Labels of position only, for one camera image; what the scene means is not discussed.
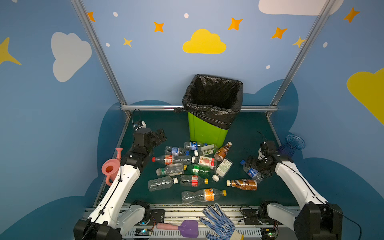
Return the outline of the small blue label bottle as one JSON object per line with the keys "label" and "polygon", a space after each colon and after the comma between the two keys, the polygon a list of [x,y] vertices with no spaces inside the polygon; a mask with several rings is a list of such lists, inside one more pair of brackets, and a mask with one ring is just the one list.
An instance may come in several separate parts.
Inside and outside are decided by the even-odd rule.
{"label": "small blue label bottle", "polygon": [[258,184],[261,183],[261,182],[264,180],[262,174],[261,174],[259,171],[257,171],[256,169],[253,169],[253,168],[248,168],[248,167],[246,166],[246,161],[245,161],[245,160],[242,160],[242,161],[240,162],[240,164],[242,165],[244,172],[245,172],[251,179],[255,180]]}

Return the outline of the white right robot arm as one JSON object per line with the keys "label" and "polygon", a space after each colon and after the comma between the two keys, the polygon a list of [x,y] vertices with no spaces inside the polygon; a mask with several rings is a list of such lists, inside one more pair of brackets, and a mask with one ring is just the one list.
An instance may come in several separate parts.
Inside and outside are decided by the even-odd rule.
{"label": "white right robot arm", "polygon": [[277,151],[273,141],[260,144],[259,155],[241,161],[246,173],[261,183],[278,175],[295,197],[299,210],[291,210],[275,201],[263,201],[258,209],[261,222],[278,222],[294,231],[299,240],[340,240],[343,213],[330,204],[303,177],[292,158]]}

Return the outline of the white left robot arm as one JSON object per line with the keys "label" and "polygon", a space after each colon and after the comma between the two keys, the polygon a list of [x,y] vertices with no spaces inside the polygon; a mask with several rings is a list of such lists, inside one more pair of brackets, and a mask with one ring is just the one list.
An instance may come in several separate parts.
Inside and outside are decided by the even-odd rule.
{"label": "white left robot arm", "polygon": [[120,160],[117,177],[87,220],[74,226],[76,240],[121,240],[136,224],[148,221],[150,206],[136,201],[121,214],[121,208],[143,169],[153,156],[155,147],[166,141],[163,129],[152,131],[140,127],[133,133],[134,142]]}

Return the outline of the brown tea bottle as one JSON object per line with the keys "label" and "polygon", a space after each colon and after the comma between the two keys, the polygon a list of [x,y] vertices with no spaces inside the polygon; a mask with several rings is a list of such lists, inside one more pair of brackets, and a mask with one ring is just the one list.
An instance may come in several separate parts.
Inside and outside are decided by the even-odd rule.
{"label": "brown tea bottle", "polygon": [[240,179],[240,180],[227,180],[227,187],[237,188],[244,191],[257,191],[258,183],[256,180]]}

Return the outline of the square bottle white cap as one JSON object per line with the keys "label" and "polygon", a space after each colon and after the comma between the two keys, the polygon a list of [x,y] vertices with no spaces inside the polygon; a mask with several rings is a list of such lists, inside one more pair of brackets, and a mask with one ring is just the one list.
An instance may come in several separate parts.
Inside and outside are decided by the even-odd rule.
{"label": "square bottle white cap", "polygon": [[233,166],[233,162],[227,158],[222,160],[220,164],[217,166],[214,175],[212,176],[212,179],[215,182],[218,182],[219,180],[223,179],[226,174],[229,172],[231,167]]}

